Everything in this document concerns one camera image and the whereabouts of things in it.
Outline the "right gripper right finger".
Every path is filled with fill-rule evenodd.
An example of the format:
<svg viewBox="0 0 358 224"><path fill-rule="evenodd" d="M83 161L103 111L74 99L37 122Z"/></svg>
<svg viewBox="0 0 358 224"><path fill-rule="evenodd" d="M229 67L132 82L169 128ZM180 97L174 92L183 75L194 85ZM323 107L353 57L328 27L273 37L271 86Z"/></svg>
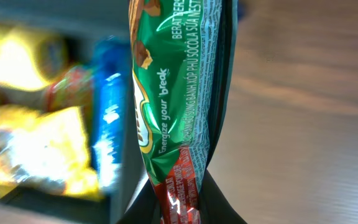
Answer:
<svg viewBox="0 0 358 224"><path fill-rule="evenodd" d="M201 224L247 224L231 207L208 170L203 177L199 209Z"/></svg>

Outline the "Haribo gummy candy bag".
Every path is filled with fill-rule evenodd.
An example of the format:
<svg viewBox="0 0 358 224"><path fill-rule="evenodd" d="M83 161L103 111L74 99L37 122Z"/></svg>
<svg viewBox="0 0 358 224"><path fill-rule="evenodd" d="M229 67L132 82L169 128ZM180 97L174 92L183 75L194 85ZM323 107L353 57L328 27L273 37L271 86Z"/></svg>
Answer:
<svg viewBox="0 0 358 224"><path fill-rule="evenodd" d="M0 105L21 105L43 111L56 111L71 106L91 108L93 93L92 71L76 65L57 81L40 90L20 90L0 85Z"/></svg>

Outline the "blue Oreo cookie pack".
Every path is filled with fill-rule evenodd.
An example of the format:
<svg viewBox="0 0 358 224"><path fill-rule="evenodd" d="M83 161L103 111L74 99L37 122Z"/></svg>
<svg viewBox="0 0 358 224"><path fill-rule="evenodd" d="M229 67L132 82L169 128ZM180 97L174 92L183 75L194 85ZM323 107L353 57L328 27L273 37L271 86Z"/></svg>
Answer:
<svg viewBox="0 0 358 224"><path fill-rule="evenodd" d="M91 145L95 153L99 188L106 194L118 188L121 177L130 57L130 44L113 38L101 41L94 53Z"/></svg>

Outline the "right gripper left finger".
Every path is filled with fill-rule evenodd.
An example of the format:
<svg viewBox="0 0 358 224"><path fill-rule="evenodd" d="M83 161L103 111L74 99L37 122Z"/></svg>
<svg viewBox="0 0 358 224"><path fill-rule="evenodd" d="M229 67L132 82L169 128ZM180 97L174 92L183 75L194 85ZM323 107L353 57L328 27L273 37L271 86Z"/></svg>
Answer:
<svg viewBox="0 0 358 224"><path fill-rule="evenodd" d="M158 199L149 180L117 224L161 224Z"/></svg>

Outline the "dark green gift box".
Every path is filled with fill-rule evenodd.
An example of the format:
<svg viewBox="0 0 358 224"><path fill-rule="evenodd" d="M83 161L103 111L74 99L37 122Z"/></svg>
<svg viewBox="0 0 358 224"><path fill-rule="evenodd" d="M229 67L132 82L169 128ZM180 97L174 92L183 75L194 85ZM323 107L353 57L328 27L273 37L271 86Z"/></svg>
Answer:
<svg viewBox="0 0 358 224"><path fill-rule="evenodd" d="M226 112L227 96L231 81L232 63L237 32L237 1L218 1L221 1L223 6L218 27L218 44L216 47L216 59L214 66L211 103L208 111L208 131L210 147L207 155L206 168L216 148L219 135L223 126L224 115ZM121 1L117 6L114 6L111 9L116 19L124 20L124 36L116 37L114 35L109 35L97 41L97 43L95 43L94 45L93 55L89 62L81 63L69 61L67 69L55 80L57 81L69 69L76 65L82 65L89 68L94 76L94 53L96 50L96 46L103 40L113 38L115 40L127 42L130 44L131 70L129 74L129 86L127 89L127 111L125 121L126 129L124 133L123 164L118 188L108 194L102 192L99 188L100 192L103 195L103 198L99 201L91 201L82 198L47 194L43 191L31 187L16 187L7 195L0 198L0 200L5 200L8 204L15 205L18 207L51 213L54 215L63 215L64 217L78 220L79 222L114 223L119 221L124 216L130 206L134 203L134 200L139 195L145 183L148 180L150 181L147 171L145 169L145 164L137 137L134 84L132 78L133 60L131 50L131 37L129 30L129 3L130 1ZM81 110L86 133L88 135L88 149L91 154L90 164L91 167L96 171L95 153L91 145L93 137L94 97L95 94L93 93L93 104L91 108L84 108L82 106L71 107L79 107ZM40 111L42 113L52 113L60 110L37 111Z"/></svg>

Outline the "green Milo wafer bar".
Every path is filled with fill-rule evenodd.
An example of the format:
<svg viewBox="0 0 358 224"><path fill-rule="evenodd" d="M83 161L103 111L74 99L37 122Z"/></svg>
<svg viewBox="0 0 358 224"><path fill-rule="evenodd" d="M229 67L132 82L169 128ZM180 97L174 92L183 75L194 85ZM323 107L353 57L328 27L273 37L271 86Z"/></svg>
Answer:
<svg viewBox="0 0 358 224"><path fill-rule="evenodd" d="M137 137L162 222L198 224L209 143L218 0L131 0Z"/></svg>

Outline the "yellow seed snack bag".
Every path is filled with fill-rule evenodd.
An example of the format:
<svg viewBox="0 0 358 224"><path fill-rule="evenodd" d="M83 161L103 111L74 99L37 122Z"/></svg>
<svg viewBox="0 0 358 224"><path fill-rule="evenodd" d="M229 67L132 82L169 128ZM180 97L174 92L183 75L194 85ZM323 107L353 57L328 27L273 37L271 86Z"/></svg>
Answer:
<svg viewBox="0 0 358 224"><path fill-rule="evenodd" d="M79 107L42 113L0 106L0 198L16 187L99 201Z"/></svg>

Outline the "yellow Mentos gum bottle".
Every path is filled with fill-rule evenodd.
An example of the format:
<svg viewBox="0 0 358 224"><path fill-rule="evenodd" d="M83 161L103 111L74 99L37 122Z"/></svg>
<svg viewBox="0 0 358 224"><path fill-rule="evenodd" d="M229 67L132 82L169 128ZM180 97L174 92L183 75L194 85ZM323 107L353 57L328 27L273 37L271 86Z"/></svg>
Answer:
<svg viewBox="0 0 358 224"><path fill-rule="evenodd" d="M68 64L61 35L0 24L0 85L39 90L55 81Z"/></svg>

